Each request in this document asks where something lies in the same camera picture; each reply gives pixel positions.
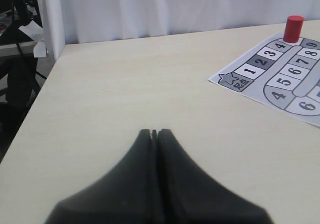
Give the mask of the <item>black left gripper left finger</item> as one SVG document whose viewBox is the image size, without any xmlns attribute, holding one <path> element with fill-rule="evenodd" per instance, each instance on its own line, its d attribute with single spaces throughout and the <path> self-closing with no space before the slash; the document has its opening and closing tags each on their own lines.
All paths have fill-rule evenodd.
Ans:
<svg viewBox="0 0 320 224">
<path fill-rule="evenodd" d="M 47 224 L 158 224 L 160 188 L 155 130 L 140 130 L 106 175 L 58 202 Z"/>
</svg>

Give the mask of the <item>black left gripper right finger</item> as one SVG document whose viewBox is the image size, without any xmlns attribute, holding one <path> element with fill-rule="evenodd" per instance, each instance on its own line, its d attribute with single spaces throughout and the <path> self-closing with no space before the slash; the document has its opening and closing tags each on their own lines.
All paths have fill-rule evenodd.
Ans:
<svg viewBox="0 0 320 224">
<path fill-rule="evenodd" d="M 202 170 L 169 129 L 158 133 L 157 161 L 166 223 L 273 223 L 265 209 L 236 195 Z"/>
</svg>

